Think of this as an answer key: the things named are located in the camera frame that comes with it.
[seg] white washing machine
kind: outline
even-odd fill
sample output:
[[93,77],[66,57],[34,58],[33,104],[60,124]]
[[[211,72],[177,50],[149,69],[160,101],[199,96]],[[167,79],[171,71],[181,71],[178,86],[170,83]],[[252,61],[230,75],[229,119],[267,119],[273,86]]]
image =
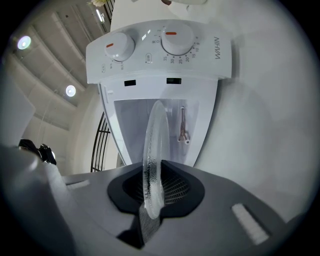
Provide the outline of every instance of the white washing machine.
[[169,122],[169,160],[193,166],[209,127],[218,81],[231,77],[231,42],[212,24],[146,21],[91,42],[86,70],[88,83],[99,86],[126,165],[142,161],[150,111],[160,100]]

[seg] ceiling light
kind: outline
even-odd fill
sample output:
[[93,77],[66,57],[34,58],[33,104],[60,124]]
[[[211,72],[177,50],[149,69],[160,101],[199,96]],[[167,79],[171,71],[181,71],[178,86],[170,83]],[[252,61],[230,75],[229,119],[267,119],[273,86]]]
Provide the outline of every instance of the ceiling light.
[[102,17],[101,17],[100,11],[98,9],[96,9],[96,13],[98,14],[98,17],[99,17],[100,21],[104,22]]
[[73,85],[68,85],[65,89],[66,95],[73,97],[76,94],[76,88]]
[[29,36],[25,35],[20,38],[17,46],[20,50],[24,50],[24,49],[28,48],[30,43],[31,43],[31,38]]

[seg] metal clip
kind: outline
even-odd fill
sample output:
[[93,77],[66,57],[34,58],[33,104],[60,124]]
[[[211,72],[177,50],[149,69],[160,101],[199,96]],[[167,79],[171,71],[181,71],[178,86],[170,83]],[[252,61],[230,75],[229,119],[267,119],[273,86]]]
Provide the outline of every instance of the metal clip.
[[184,140],[184,143],[188,145],[190,143],[189,135],[186,132],[186,117],[185,117],[185,107],[181,107],[181,126],[180,126],[180,135],[178,142]]

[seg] black object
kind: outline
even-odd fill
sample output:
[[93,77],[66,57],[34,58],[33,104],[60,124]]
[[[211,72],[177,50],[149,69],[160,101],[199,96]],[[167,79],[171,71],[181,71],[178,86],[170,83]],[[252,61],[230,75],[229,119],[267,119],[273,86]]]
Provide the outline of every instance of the black object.
[[139,218],[135,216],[130,229],[122,232],[117,238],[128,245],[141,249],[145,243],[142,238]]
[[19,142],[19,147],[30,151],[36,154],[39,158],[41,158],[41,154],[39,153],[36,145],[30,139],[21,139]]
[[181,85],[181,78],[167,78],[166,84],[167,85]]
[[46,144],[41,144],[38,151],[41,154],[42,161],[48,162],[48,163],[53,164],[55,166],[57,165],[57,162],[54,158],[54,155],[52,154],[51,148],[48,147]]
[[135,86],[135,85],[136,85],[136,80],[124,81],[124,86]]
[[40,148],[37,148],[30,139],[23,138],[19,142],[19,147],[36,154],[43,162],[48,162],[55,166],[57,165],[51,148],[46,144],[41,144]]

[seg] black railing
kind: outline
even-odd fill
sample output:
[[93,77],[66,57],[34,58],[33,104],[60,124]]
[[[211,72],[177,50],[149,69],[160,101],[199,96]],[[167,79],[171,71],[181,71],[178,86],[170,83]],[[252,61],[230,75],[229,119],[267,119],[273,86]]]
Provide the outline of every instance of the black railing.
[[98,130],[95,134],[93,150],[92,150],[92,158],[91,158],[91,173],[92,172],[100,172],[103,170],[104,166],[104,156],[105,150],[107,146],[107,138],[110,134],[109,127],[107,124],[107,120],[105,117],[105,113],[102,113]]
[[106,3],[103,5],[104,11],[106,13],[106,16],[108,17],[110,24],[112,20],[112,13],[114,12],[114,6],[115,0],[107,0]]

